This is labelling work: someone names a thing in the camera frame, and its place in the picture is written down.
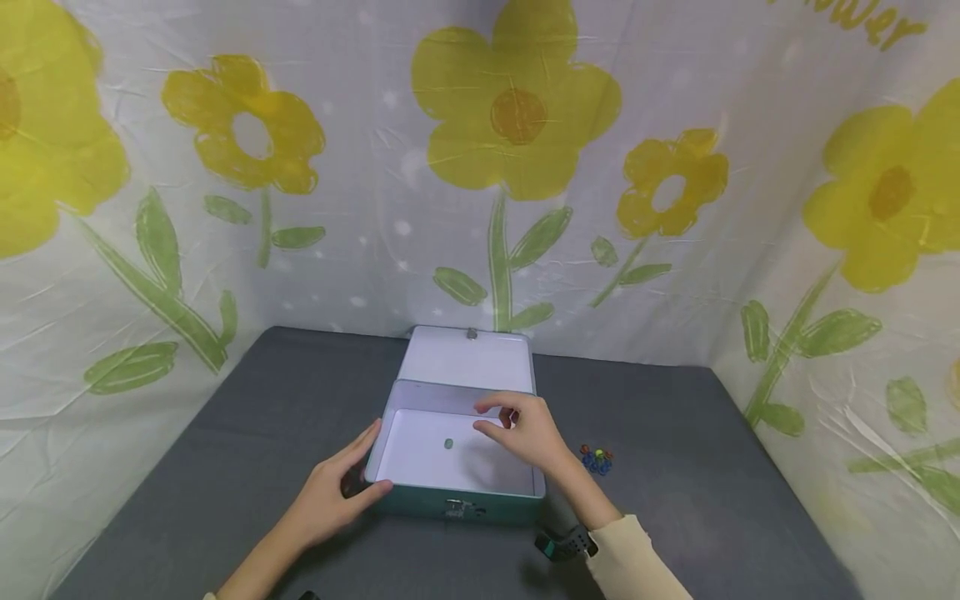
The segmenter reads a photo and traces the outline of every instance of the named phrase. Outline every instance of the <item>sleeve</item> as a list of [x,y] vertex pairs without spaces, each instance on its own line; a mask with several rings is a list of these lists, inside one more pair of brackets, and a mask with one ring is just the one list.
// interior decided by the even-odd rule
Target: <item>sleeve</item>
[[597,553],[587,567],[607,600],[691,600],[636,516],[624,516],[590,536]]

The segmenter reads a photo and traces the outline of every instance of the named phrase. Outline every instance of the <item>left hand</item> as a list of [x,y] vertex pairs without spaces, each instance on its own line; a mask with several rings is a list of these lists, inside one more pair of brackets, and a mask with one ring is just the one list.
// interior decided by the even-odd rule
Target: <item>left hand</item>
[[340,491],[344,475],[363,460],[379,433],[380,419],[377,419],[350,445],[316,465],[300,495],[280,520],[280,526],[295,532],[304,546],[318,544],[387,495],[394,486],[390,481],[378,481],[352,498],[344,498]]

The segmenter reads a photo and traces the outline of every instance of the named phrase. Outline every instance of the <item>yellow flower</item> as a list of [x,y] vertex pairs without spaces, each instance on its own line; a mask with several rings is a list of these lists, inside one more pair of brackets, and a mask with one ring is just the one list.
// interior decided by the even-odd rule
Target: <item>yellow flower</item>
[[[196,128],[194,147],[204,166],[245,189],[271,183],[287,194],[309,194],[317,185],[310,157],[326,138],[310,107],[286,91],[271,91],[267,74],[243,55],[213,57],[213,68],[174,71],[161,94],[170,115]],[[270,136],[269,155],[257,158],[237,144],[233,120],[249,113]]]
[[54,236],[58,206],[88,215],[130,175],[100,114],[96,40],[49,0],[0,2],[0,258]]
[[[633,187],[620,197],[616,218],[630,238],[680,235],[697,222],[697,210],[716,200],[727,188],[727,157],[713,155],[714,130],[687,130],[677,141],[647,139],[630,151],[623,176]],[[684,192],[663,212],[654,209],[660,184],[671,176],[685,179]]]
[[620,112],[620,86],[592,64],[570,62],[577,21],[567,0],[511,0],[492,43],[461,27],[435,31],[414,54],[420,108],[442,121],[427,161],[458,187],[503,183],[515,200],[566,189],[580,151]]
[[960,249],[960,79],[914,116],[870,108],[847,119],[823,154],[834,179],[804,206],[821,243],[847,251],[840,269],[858,290],[906,281],[922,253]]

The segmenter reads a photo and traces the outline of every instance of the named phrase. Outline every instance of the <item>gray table surface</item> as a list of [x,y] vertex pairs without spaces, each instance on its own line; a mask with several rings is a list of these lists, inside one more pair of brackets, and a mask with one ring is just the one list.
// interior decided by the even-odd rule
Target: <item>gray table surface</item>
[[[266,331],[55,600],[200,600],[216,589],[310,469],[380,416],[406,346]],[[534,369],[571,446],[614,453],[601,486],[695,598],[860,597],[709,369],[541,355]],[[367,516],[304,555],[274,598],[602,598],[582,563],[551,564],[533,536]]]

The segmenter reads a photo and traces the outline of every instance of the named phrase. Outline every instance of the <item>floral backdrop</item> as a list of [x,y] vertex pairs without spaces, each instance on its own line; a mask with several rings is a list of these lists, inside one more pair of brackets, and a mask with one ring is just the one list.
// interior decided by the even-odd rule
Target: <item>floral backdrop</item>
[[960,2],[599,4],[0,3],[5,594],[273,324],[712,366],[866,597],[960,594]]

